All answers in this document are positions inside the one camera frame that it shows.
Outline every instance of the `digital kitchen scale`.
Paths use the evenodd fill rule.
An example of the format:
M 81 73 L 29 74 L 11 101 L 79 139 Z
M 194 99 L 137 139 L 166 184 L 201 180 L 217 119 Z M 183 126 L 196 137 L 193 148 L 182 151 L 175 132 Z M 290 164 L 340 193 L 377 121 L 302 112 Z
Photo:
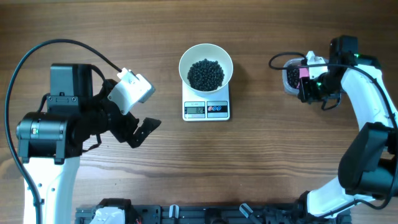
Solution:
M 184 121 L 226 121 L 229 119 L 229 86 L 198 96 L 182 83 L 182 118 Z

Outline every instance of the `black beans in container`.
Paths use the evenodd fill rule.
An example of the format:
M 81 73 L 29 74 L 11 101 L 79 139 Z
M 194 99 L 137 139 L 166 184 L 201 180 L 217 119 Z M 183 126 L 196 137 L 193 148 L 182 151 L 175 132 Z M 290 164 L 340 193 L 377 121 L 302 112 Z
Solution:
M 218 61 L 207 59 L 192 64 L 188 72 L 188 81 L 192 88 L 199 91 L 213 91 L 223 85 L 224 71 Z
M 293 68 L 293 66 L 289 65 L 290 69 L 287 69 L 287 82 L 293 88 L 297 88 L 300 81 L 300 70 L 298 68 Z

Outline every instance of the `wood grain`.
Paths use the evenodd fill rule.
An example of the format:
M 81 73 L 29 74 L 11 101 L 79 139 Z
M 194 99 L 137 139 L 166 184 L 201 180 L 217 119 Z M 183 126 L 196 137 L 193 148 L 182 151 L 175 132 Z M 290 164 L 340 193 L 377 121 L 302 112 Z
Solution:
M 104 134 L 101 147 L 81 157 L 73 209 L 108 197 L 161 205 L 292 202 L 327 183 L 358 133 L 355 115 L 347 96 L 339 108 L 323 112 L 319 104 L 306 105 L 287 95 L 280 72 L 267 66 L 279 52 L 314 50 L 327 56 L 332 38 L 356 35 L 360 51 L 379 58 L 386 88 L 393 101 L 398 99 L 397 1 L 15 2 L 21 4 L 0 4 L 0 103 L 21 57 L 54 38 L 82 41 L 116 65 L 144 74 L 157 89 L 132 112 L 141 119 L 160 119 L 162 125 L 138 149 Z M 178 62 L 199 43 L 217 44 L 233 59 L 228 122 L 186 123 L 181 118 Z M 49 69 L 55 62 L 93 63 L 107 78 L 116 78 L 111 67 L 79 47 L 40 49 L 14 86 L 12 133 L 50 90 Z M 95 77 L 95 92 L 100 84 Z M 2 134 L 0 223 L 22 223 L 22 188 Z M 393 200 L 378 212 L 358 206 L 353 218 L 354 223 L 396 223 L 397 212 Z

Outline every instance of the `pink object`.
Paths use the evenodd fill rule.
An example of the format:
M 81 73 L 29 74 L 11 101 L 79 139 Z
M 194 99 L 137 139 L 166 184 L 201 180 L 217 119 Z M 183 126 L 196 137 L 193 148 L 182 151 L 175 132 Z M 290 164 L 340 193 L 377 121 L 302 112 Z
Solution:
M 308 68 L 299 68 L 298 70 L 300 72 L 299 78 L 310 76 L 310 72 L 309 72 Z

